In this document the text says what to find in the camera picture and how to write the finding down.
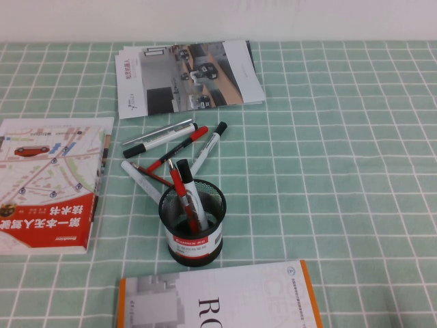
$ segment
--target book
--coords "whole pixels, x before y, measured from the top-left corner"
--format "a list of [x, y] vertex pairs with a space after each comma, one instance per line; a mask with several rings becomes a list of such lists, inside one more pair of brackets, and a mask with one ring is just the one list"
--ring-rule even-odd
[[112, 125], [113, 118], [3, 121], [0, 254], [87, 251]]
[[124, 278], [118, 328], [322, 328], [304, 260]]
[[120, 118], [265, 101], [244, 40], [126, 46], [115, 56]]

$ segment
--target orange book edge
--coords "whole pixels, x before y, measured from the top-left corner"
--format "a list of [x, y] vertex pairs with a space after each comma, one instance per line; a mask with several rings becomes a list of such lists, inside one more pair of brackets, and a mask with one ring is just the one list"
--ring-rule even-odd
[[305, 260], [300, 260], [300, 265], [303, 271], [303, 277], [305, 278], [305, 283], [307, 285], [309, 300], [311, 302], [311, 307], [313, 308], [315, 324], [318, 328], [323, 328], [322, 317], [320, 316], [319, 307], [317, 306], [317, 299], [314, 295], [313, 284], [311, 283], [311, 278], [309, 277], [308, 267]]
[[118, 328], [124, 328], [124, 307], [126, 301], [126, 278], [120, 280], [120, 289], [118, 294]]

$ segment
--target stack of brochures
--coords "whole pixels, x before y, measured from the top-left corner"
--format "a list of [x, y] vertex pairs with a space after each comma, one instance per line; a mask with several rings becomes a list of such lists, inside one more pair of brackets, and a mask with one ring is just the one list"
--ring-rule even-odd
[[125, 46], [115, 56], [120, 118], [136, 118], [266, 97], [244, 40], [161, 47]]

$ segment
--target red car illustration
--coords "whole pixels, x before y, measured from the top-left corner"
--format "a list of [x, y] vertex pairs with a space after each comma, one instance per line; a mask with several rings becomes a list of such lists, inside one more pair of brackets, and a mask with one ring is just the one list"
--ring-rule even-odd
[[31, 157], [39, 154], [44, 154], [50, 150], [49, 147], [46, 146], [37, 146], [37, 147], [20, 147], [15, 149], [14, 154], [22, 157]]

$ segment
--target table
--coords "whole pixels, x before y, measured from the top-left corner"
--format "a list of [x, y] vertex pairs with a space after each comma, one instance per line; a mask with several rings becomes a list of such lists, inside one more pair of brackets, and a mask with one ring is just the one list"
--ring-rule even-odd
[[120, 277], [187, 270], [120, 141], [188, 117], [229, 125], [208, 268], [304, 258], [325, 327], [437, 327], [437, 42], [252, 42], [265, 104], [118, 120], [123, 45], [0, 44], [0, 119], [115, 117], [88, 253], [0, 257], [0, 327], [113, 327]]

